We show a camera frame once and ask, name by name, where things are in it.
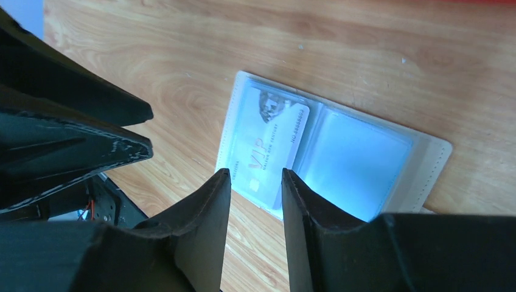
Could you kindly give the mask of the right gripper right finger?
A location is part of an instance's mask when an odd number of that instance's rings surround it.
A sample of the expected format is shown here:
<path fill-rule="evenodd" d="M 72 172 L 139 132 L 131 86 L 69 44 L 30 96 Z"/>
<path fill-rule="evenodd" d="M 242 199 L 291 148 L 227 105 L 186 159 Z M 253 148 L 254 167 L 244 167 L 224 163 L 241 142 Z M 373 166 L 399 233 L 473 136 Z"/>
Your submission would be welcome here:
<path fill-rule="evenodd" d="M 365 222 L 282 172 L 292 291 L 514 291 L 515 218 L 384 213 Z"/>

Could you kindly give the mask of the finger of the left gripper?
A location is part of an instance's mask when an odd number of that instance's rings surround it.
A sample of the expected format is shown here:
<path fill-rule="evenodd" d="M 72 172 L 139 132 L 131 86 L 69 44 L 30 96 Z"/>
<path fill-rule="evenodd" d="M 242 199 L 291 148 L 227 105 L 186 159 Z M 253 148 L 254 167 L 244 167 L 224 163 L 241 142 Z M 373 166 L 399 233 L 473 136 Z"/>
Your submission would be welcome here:
<path fill-rule="evenodd" d="M 1 10 L 1 84 L 117 126 L 153 119 L 149 103 L 80 66 Z"/>
<path fill-rule="evenodd" d="M 18 209 L 152 156 L 146 137 L 1 87 L 2 210 Z"/>

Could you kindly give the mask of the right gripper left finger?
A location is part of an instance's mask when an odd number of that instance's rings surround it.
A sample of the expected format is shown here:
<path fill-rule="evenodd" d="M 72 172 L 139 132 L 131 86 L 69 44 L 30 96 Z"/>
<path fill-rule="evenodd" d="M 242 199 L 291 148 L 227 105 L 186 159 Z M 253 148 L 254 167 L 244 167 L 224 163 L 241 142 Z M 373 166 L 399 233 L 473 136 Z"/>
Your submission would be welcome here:
<path fill-rule="evenodd" d="M 228 169 L 134 228 L 100 222 L 1 225 L 2 291 L 218 291 Z"/>

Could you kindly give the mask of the beige card holder wallet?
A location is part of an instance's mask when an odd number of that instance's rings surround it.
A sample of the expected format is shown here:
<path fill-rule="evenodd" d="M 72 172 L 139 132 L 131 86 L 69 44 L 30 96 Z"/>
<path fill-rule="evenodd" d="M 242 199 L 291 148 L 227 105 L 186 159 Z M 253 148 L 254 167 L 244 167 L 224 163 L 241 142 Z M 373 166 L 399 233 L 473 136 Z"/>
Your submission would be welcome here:
<path fill-rule="evenodd" d="M 420 212 L 453 151 L 452 144 L 444 139 L 239 71 L 216 162 L 218 169 L 227 168 L 230 174 L 232 138 L 243 91 L 249 86 L 271 87 L 306 101 L 310 114 L 294 163 L 285 169 L 294 171 L 313 191 L 363 221 L 384 212 Z M 242 197 L 282 219 L 281 184 L 282 173 L 278 209 Z"/>

